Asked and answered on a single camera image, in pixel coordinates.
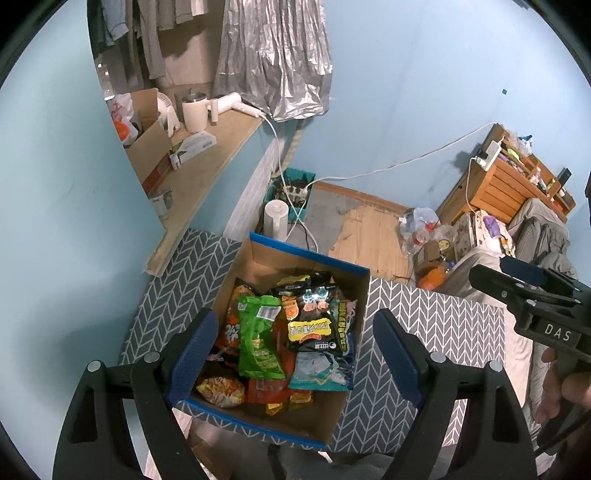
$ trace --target gray chevron tablecloth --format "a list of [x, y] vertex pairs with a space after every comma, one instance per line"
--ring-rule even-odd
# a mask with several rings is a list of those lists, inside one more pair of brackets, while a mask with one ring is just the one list
[[[123, 345], [121, 364], [135, 362], [150, 350], [161, 350], [200, 308], [211, 306], [239, 247], [238, 242], [189, 229], [164, 275], [150, 284]], [[500, 309], [372, 278], [358, 345], [355, 388], [335, 428], [330, 451], [396, 452], [413, 422], [415, 409], [400, 397], [374, 340], [372, 323], [380, 308], [390, 309], [429, 351], [443, 352], [456, 363], [482, 367], [490, 360], [504, 361], [505, 328]], [[182, 409], [226, 430], [299, 446], [218, 420], [188, 404]], [[445, 445], [457, 441], [464, 410], [465, 402], [456, 402]]]

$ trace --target teal basket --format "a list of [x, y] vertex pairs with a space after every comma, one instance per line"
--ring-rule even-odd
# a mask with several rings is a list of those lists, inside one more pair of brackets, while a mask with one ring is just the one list
[[[285, 182], [287, 184], [290, 183], [290, 180], [307, 180], [306, 183], [310, 183], [311, 181], [313, 181], [316, 178], [316, 174], [309, 172], [309, 171], [304, 171], [304, 170], [298, 170], [297, 168], [286, 168], [283, 172], [283, 176], [285, 177]], [[299, 212], [300, 214], [300, 219], [304, 220], [306, 218], [306, 206], [308, 205], [308, 201], [310, 200], [310, 194], [312, 193], [312, 188], [314, 186], [312, 185], [309, 189], [308, 189], [308, 196], [306, 197], [306, 205], [304, 206], [304, 208], [299, 208], [299, 209], [293, 209], [291, 208], [291, 205], [289, 205], [290, 208], [290, 212], [289, 215], [287, 216], [288, 221], [290, 222], [295, 222], [296, 221], [296, 210]], [[282, 189], [283, 188], [283, 183], [281, 181], [281, 177], [277, 177], [273, 183], [271, 185], [269, 185], [269, 188], [267, 189], [267, 193], [265, 194], [265, 205], [267, 204], [267, 202], [270, 202], [273, 199], [273, 195], [275, 194], [275, 190], [276, 189]]]

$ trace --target barcode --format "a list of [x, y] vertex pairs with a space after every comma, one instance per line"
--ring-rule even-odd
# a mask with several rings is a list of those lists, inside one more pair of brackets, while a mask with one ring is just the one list
[[256, 316], [260, 319], [267, 319], [274, 322], [275, 317], [280, 311], [281, 307], [259, 307], [259, 311]]

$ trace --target wooden floor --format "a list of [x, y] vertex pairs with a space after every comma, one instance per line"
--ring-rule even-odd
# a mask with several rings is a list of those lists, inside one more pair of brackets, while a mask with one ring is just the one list
[[401, 251], [398, 215], [363, 203], [343, 215], [343, 230], [329, 256], [371, 270], [374, 277], [406, 283], [411, 273], [408, 257]]

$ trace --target silver curtain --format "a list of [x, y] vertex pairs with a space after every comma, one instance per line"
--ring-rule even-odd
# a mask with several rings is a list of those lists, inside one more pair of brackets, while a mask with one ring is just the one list
[[238, 92], [276, 121], [329, 109], [323, 0], [226, 0], [216, 95]]

